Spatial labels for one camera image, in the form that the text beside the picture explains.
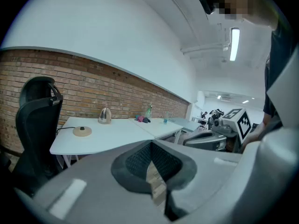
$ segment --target pink object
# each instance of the pink object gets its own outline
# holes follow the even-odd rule
[[[138,116],[138,118],[137,118],[138,122],[143,122],[143,119],[144,119],[144,116],[143,116],[143,115],[140,115],[140,116]]]

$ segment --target tube light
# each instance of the tube light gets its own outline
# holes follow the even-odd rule
[[[234,61],[237,56],[239,46],[240,30],[239,28],[232,28],[232,49],[230,51],[230,61]]]

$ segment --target ceiling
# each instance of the ceiling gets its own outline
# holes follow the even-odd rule
[[[269,28],[227,20],[217,11],[206,15],[199,0],[143,1],[179,38],[181,51],[190,58],[198,76],[226,73],[225,79],[234,80],[236,74],[250,74],[254,82],[263,84],[263,69],[271,46]],[[240,29],[240,41],[236,60],[231,62],[230,29],[233,27]]]
[[[219,101],[238,104],[244,107],[253,107],[259,110],[262,110],[264,105],[263,99],[256,98],[256,97],[249,97],[245,95],[226,93],[226,92],[215,92],[215,91],[204,91],[204,95],[207,98],[214,98],[214,99],[217,99],[218,96],[220,95],[221,98],[217,99]]]

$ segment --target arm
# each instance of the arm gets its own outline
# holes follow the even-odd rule
[[[264,113],[262,123],[260,123],[252,133],[248,134],[247,138],[244,140],[241,148],[241,153],[244,152],[245,147],[249,143],[258,141],[258,136],[262,133],[262,131],[265,130],[265,127],[270,122],[270,120],[271,120],[271,115]]]

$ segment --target dark t-shirt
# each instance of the dark t-shirt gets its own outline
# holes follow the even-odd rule
[[[292,56],[296,44],[296,39],[287,25],[287,22],[279,21],[277,29],[272,32],[270,57],[267,60],[265,67],[266,94],[263,111],[266,114],[271,115],[272,119],[264,132],[259,136],[259,140],[261,140],[267,133],[282,126],[279,115],[276,112],[275,106],[270,101],[267,91],[285,68]]]

